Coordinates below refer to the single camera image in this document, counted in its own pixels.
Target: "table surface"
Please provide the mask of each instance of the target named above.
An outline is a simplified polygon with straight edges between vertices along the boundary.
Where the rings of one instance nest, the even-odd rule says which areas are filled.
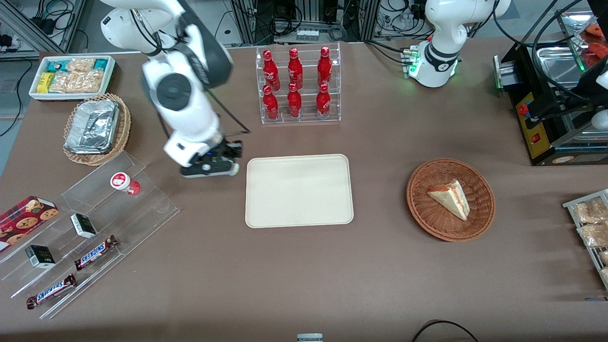
[[[583,299],[606,293],[561,203],[606,188],[607,166],[530,166],[494,87],[492,57],[510,46],[471,40],[450,82],[427,89],[368,46],[341,44],[342,122],[304,127],[262,126],[255,48],[231,50],[232,78],[216,95],[253,134],[241,172],[212,179],[179,176],[140,89],[145,57],[116,55],[111,91],[133,116],[126,150],[181,212],[51,320],[0,290],[2,340],[403,341],[431,319],[482,341],[605,340],[608,303]],[[93,170],[61,149],[73,107],[32,101],[0,180],[2,211],[27,195],[53,199]],[[350,162],[351,223],[247,227],[250,159],[329,153]],[[479,239],[438,240],[407,210],[409,175],[434,158],[462,160],[492,186],[496,219]],[[464,336],[431,330],[427,341]]]

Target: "white robotic arm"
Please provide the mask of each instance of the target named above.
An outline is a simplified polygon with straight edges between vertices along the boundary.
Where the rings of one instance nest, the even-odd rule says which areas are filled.
[[[241,142],[227,142],[204,91],[227,82],[232,71],[228,51],[213,37],[185,0],[102,0],[116,7],[101,22],[115,46],[137,49],[145,92],[174,129],[165,152],[182,166],[184,177],[234,175]],[[176,19],[178,41],[157,32]]]
[[[409,77],[422,85],[437,88],[447,83],[467,40],[464,24],[484,21],[494,11],[505,14],[511,0],[428,0],[426,18],[435,26],[431,41],[412,46]]]

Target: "red cookie box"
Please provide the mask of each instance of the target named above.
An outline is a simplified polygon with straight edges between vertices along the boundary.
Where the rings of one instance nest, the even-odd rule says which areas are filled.
[[[0,253],[57,215],[54,203],[29,196],[0,215]]]

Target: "red bottle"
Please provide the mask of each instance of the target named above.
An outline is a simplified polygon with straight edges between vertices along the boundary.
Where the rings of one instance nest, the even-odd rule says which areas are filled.
[[[278,91],[281,89],[281,81],[278,80],[278,68],[277,64],[272,60],[272,52],[265,50],[262,55],[264,56],[264,78],[266,84],[272,87],[272,90]]]
[[[294,119],[298,119],[302,114],[302,96],[298,92],[298,87],[295,83],[289,84],[289,95],[287,95],[289,103],[289,115]]]
[[[330,101],[331,96],[327,93],[327,83],[323,83],[317,94],[317,117],[320,120],[325,120],[330,116]]]
[[[330,60],[330,49],[327,46],[321,47],[321,58],[317,65],[318,78],[317,82],[319,86],[323,83],[330,84],[331,81],[331,60]]]
[[[264,109],[266,110],[266,116],[270,121],[278,120],[278,101],[277,97],[272,93],[272,88],[269,85],[264,85],[262,88],[264,91],[264,97],[262,98],[262,102],[264,102]]]
[[[298,49],[292,47],[289,49],[289,82],[294,82],[298,89],[304,87],[304,73],[302,70],[302,62],[298,58]]]

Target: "wicker basket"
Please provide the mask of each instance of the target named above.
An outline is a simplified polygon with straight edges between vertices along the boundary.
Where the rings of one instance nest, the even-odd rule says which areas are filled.
[[[101,100],[112,100],[120,105],[119,122],[116,129],[116,136],[114,137],[114,147],[105,155],[77,155],[67,151],[64,148],[63,151],[71,161],[89,166],[99,166],[104,162],[114,159],[114,157],[125,149],[126,141],[129,139],[129,129],[131,128],[131,114],[129,113],[129,108],[126,107],[121,98],[113,94],[98,95],[91,97],[90,99],[86,99],[84,102]],[[70,132],[72,121],[74,120],[74,114],[76,113],[77,108],[78,107],[74,108],[70,118],[67,120],[66,128],[63,130],[63,139],[66,139],[67,134]]]
[[[471,212],[460,220],[431,198],[430,187],[458,180],[465,192]],[[478,238],[492,224],[496,202],[490,185],[471,166],[456,159],[435,159],[420,165],[407,182],[407,205],[414,219],[433,236],[446,241],[462,242]]]

